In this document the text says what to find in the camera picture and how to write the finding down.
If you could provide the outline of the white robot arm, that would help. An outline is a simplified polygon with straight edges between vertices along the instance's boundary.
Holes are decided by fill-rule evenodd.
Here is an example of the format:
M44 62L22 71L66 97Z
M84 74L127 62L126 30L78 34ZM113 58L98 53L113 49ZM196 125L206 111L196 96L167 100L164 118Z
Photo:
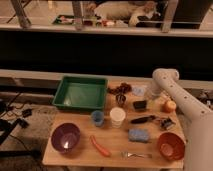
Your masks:
M184 90L178 80L176 69L155 69L148 85L148 97L155 99L165 90L191 121L184 171L213 171L213 110Z

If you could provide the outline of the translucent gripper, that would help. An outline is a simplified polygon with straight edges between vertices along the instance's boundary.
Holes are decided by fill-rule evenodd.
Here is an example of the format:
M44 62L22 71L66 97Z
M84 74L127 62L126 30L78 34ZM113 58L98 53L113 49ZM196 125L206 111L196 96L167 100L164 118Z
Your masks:
M160 86L155 82L151 81L146 89L145 99L148 101L148 108L150 110L159 110L159 98L161 95L162 89Z

